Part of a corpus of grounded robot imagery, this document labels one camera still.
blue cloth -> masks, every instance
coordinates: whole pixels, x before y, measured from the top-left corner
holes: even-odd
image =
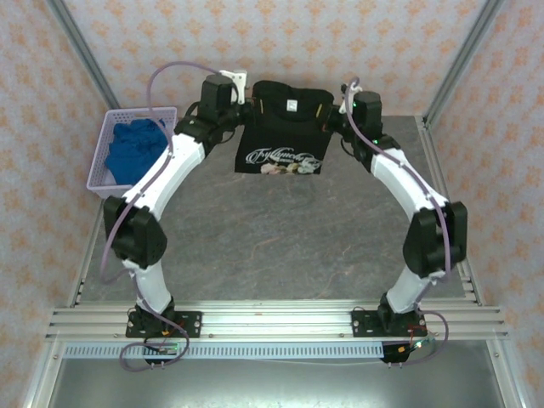
[[[117,123],[105,165],[117,184],[134,185],[155,164],[167,144],[166,136],[151,119],[135,119],[129,125]]]

white bracket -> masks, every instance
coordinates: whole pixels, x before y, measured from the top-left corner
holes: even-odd
[[[353,85],[349,88],[349,93],[348,93],[348,102],[349,102],[349,106],[353,106],[354,105],[354,96],[355,94],[357,94],[358,92],[363,92],[363,88],[360,86],[360,85],[357,85],[356,87],[354,87]],[[338,109],[338,112],[340,112],[342,115],[344,113],[346,113],[346,99],[344,98],[344,100],[342,101],[342,104],[340,105],[340,109]]]
[[[232,91],[231,102],[236,102],[238,105],[244,105],[246,103],[246,86],[247,86],[247,71],[238,70],[238,71],[219,71],[224,77],[232,79],[232,82],[235,83],[236,91],[238,91],[238,97],[236,100],[236,92]]]

patterned wallpaper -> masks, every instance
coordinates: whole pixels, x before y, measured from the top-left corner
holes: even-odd
[[[85,182],[106,106],[45,1],[2,0],[0,19],[0,406],[11,408],[93,225]]]
[[[449,192],[468,207],[469,256],[485,300],[505,306],[524,379],[542,402],[544,7],[537,3],[505,2],[433,137]]]
[[[67,0],[123,107],[145,105],[153,70],[171,60],[246,69],[321,87],[359,75],[388,115],[429,106],[485,0]],[[172,68],[156,102],[181,111],[204,74]]]

purple cable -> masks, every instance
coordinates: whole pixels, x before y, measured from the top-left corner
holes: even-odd
[[[434,350],[433,353],[431,353],[431,354],[429,354],[429,355],[427,355],[425,357],[422,357],[421,359],[417,359],[417,360],[413,360],[413,361],[406,361],[405,363],[392,363],[391,366],[404,367],[404,366],[413,366],[415,364],[424,363],[426,361],[429,361],[429,360],[433,359],[434,357],[436,357],[437,355],[439,355],[440,353],[442,353],[444,351],[444,347],[445,347],[446,343],[448,343],[448,338],[450,338],[450,326],[448,325],[447,320],[445,319],[445,317],[441,313],[435,312],[433,310],[427,310],[427,311],[420,310],[420,312],[422,312],[425,315],[438,316],[442,320],[442,322],[444,323],[444,340],[442,340],[442,343],[438,346],[438,348],[436,350]],[[405,342],[384,342],[384,344],[387,344],[387,345],[401,344],[401,343],[404,344]]]
[[[123,272],[127,272],[127,271],[130,272],[130,269],[124,269],[123,270]],[[179,355],[177,355],[173,359],[167,361],[166,363],[164,363],[164,362],[161,363],[161,368],[164,368],[166,366],[171,366],[172,364],[177,363],[178,361],[181,360],[181,358],[185,355],[185,353],[187,353],[187,350],[189,350],[190,340],[189,340],[189,335],[187,334],[187,331],[185,331],[177,323],[175,323],[175,322],[173,322],[173,321],[171,321],[169,319],[166,319],[165,317],[158,314],[155,310],[153,310],[151,308],[151,306],[147,303],[147,301],[144,299],[144,297],[142,296],[142,292],[139,290],[138,282],[134,278],[134,275],[131,275],[131,279],[134,282],[134,289],[136,290],[136,293],[138,294],[138,297],[142,300],[142,303],[144,304],[145,308],[148,309],[151,312],[151,314],[154,315],[157,319],[164,321],[169,326],[172,326],[175,330],[180,332],[181,335],[185,338],[185,347],[184,347],[184,349],[179,353]],[[127,344],[125,347],[122,348],[121,353],[119,354],[119,364],[121,365],[121,367],[123,369],[125,369],[126,371],[130,371],[130,372],[142,372],[142,371],[147,371],[147,370],[153,370],[155,368],[155,365],[144,365],[144,366],[141,366],[141,367],[131,367],[127,363],[127,361],[125,359],[123,359],[123,356],[128,351],[128,349],[130,349],[131,347],[155,347],[155,348],[160,348],[160,347],[164,346],[166,340],[167,339],[165,338],[164,341],[161,342],[161,343],[134,342],[134,343]]]
[[[102,259],[101,259],[101,262],[100,262],[99,280],[104,285],[112,285],[121,276],[125,275],[126,273],[130,273],[132,271],[129,268],[123,268],[112,277],[106,277],[105,276],[105,268],[106,268],[106,266],[108,264],[108,254],[110,253],[111,245],[113,243],[113,239],[115,238],[115,236],[117,234],[117,231],[121,227],[122,222],[127,217],[128,212],[134,206],[134,203],[145,193],[145,191],[150,187],[150,185],[152,185],[153,182],[155,182],[155,180],[157,180],[161,176],[161,174],[167,168],[168,163],[172,160],[172,155],[173,155],[172,136],[173,136],[173,132],[168,132],[166,130],[166,128],[164,126],[162,126],[162,123],[160,122],[160,118],[156,115],[155,111],[153,110],[153,103],[152,103],[152,100],[151,100],[151,86],[153,85],[153,81],[155,80],[157,75],[159,75],[161,72],[166,70],[168,67],[174,66],[174,65],[192,66],[192,67],[195,67],[195,68],[200,68],[201,70],[204,70],[204,71],[209,71],[212,74],[218,74],[219,73],[219,71],[216,71],[216,70],[214,70],[212,68],[208,68],[208,67],[206,67],[204,65],[201,65],[201,64],[197,64],[196,62],[174,61],[174,62],[169,62],[169,63],[157,68],[156,71],[153,72],[153,74],[151,75],[150,80],[147,82],[147,89],[146,89],[146,95],[145,95],[146,96],[147,107],[148,107],[149,112],[150,112],[151,120],[153,122],[155,122],[155,124],[162,130],[162,132],[164,133],[164,135],[167,138],[167,142],[168,142],[167,159],[164,161],[164,163],[162,163],[162,166],[159,168],[159,170],[150,178],[150,180],[147,183],[144,184],[144,186],[141,188],[141,190],[127,204],[127,206],[123,209],[123,211],[119,215],[119,218],[117,219],[117,221],[113,224],[113,227],[111,228],[110,235],[108,236],[108,239],[106,240],[104,253],[102,254]],[[163,316],[158,314],[155,310],[153,310],[153,308],[147,303],[147,301],[142,296],[142,293],[141,293],[141,291],[139,290],[139,287],[138,287],[138,282],[136,281],[136,279],[135,279],[135,277],[133,275],[131,275],[131,279],[133,279],[133,281],[134,281],[134,288],[136,290],[137,296],[138,296],[138,298],[141,299],[142,304],[147,309],[147,311],[149,311],[157,319],[162,320],[167,325],[170,325],[171,327],[173,327],[175,330],[180,332],[183,337],[185,337],[186,342],[185,342],[185,347],[184,347],[183,351],[181,353],[179,353],[179,355],[176,356],[174,359],[171,359],[166,363],[162,363],[161,366],[164,368],[165,366],[170,366],[171,364],[174,364],[174,363],[178,362],[184,356],[184,354],[187,352],[187,350],[189,349],[190,341],[189,341],[189,335],[187,334],[187,331],[185,331],[177,323],[175,323],[173,321],[170,321],[169,319],[164,318]],[[121,353],[119,354],[119,363],[121,364],[122,368],[124,368],[127,371],[131,371],[131,372],[140,372],[140,371],[152,370],[154,368],[153,365],[148,365],[148,366],[138,367],[138,368],[131,367],[123,359],[123,355],[131,347],[136,347],[136,346],[160,347],[163,344],[164,344],[164,342],[163,343],[143,343],[143,342],[130,343],[127,346],[123,347],[123,349],[121,350]]]
[[[346,104],[346,116],[348,117],[349,124],[351,125],[351,128],[354,130],[355,134],[359,137],[359,139],[361,139],[363,141],[363,143],[365,143],[365,145],[369,146],[376,153],[385,156],[391,162],[395,163],[397,166],[401,167],[408,174],[410,174],[410,176],[414,179],[414,181],[417,183],[417,185],[422,189],[423,194],[428,197],[428,200],[433,205],[434,210],[436,211],[436,213],[437,213],[437,215],[439,217],[440,228],[442,229],[442,236],[444,238],[444,252],[445,252],[445,279],[448,279],[450,277],[450,274],[451,274],[450,236],[448,234],[448,228],[447,228],[447,225],[445,223],[445,217],[444,217],[444,214],[442,213],[442,209],[440,208],[439,203],[434,199],[434,197],[431,196],[430,191],[428,190],[427,186],[425,185],[425,183],[423,183],[423,181],[419,178],[419,176],[417,175],[417,173],[415,171],[413,171],[409,166],[405,166],[405,164],[402,161],[400,161],[399,159],[397,159],[396,157],[391,156],[388,152],[386,152],[383,149],[380,149],[378,146],[373,144],[357,128],[357,125],[355,124],[354,118],[352,117],[352,111],[351,110],[353,109],[353,106],[350,106],[350,103],[349,103],[349,91],[350,91],[350,89],[352,87],[356,87],[357,85],[359,85],[359,82],[360,82],[360,79],[357,76],[352,78],[351,81],[349,81],[349,84],[346,87],[346,91],[344,93],[344,102]],[[422,293],[420,294],[420,296],[417,298],[416,303],[419,303],[421,301],[422,297],[428,291],[428,288],[429,288],[429,286],[427,285],[425,287],[425,289],[422,291]],[[421,310],[418,309],[418,307],[416,307],[416,312],[417,313],[423,313]],[[423,359],[416,360],[416,361],[406,362],[406,363],[403,364],[403,366],[409,366],[411,364],[422,363],[424,361],[432,359],[438,353],[442,352],[442,350],[444,349],[445,344],[448,341],[448,337],[450,335],[450,328],[448,326],[448,322],[446,321],[445,317],[442,314],[440,314],[439,312],[428,311],[428,312],[425,312],[425,313],[428,313],[430,315],[436,315],[444,322],[444,326],[445,326],[444,341],[442,342],[442,344],[440,344],[440,347],[437,348],[436,351],[434,353],[432,353],[431,355],[428,355],[427,357],[425,357]]]
[[[104,285],[112,285],[122,275],[124,275],[126,273],[126,270],[123,269],[123,270],[119,271],[119,273],[117,273],[116,275],[114,275],[111,278],[106,278],[105,277],[105,267],[108,264],[108,254],[110,253],[111,244],[113,243],[113,240],[114,240],[114,238],[115,238],[115,236],[117,234],[117,231],[121,227],[122,222],[127,217],[128,212],[133,207],[134,203],[145,193],[145,191],[150,187],[150,185],[152,185],[153,182],[155,182],[155,180],[158,179],[158,177],[162,174],[162,172],[164,172],[164,169],[167,168],[168,163],[170,162],[170,160],[172,160],[172,154],[173,154],[172,136],[173,136],[173,132],[168,132],[166,130],[166,128],[164,126],[162,126],[162,123],[160,122],[159,117],[156,115],[155,111],[153,110],[153,102],[151,100],[151,86],[153,85],[153,81],[155,80],[157,75],[159,75],[161,72],[163,72],[164,70],[166,70],[170,66],[174,66],[174,65],[192,66],[192,67],[195,67],[195,68],[200,68],[201,70],[204,70],[204,71],[209,71],[212,74],[218,74],[219,73],[219,71],[216,71],[216,70],[214,70],[212,68],[208,68],[208,67],[206,67],[204,65],[201,65],[201,64],[197,64],[196,62],[174,61],[174,62],[169,62],[169,63],[157,68],[156,71],[153,72],[153,74],[151,75],[150,80],[147,82],[147,89],[146,89],[146,94],[145,94],[147,107],[148,107],[148,109],[150,111],[151,120],[153,120],[153,122],[156,123],[156,125],[162,130],[162,132],[164,133],[164,135],[167,138],[168,155],[167,155],[167,159],[164,161],[164,163],[162,163],[161,168],[159,168],[159,170],[153,175],[153,177],[150,178],[150,180],[142,187],[142,189],[127,204],[127,206],[123,209],[123,211],[119,215],[119,218],[117,219],[117,221],[113,224],[113,227],[111,228],[110,235],[108,236],[108,239],[107,239],[107,241],[105,243],[104,252],[102,253],[102,260],[100,262],[99,279],[100,279],[100,282],[102,284],[104,284]]]

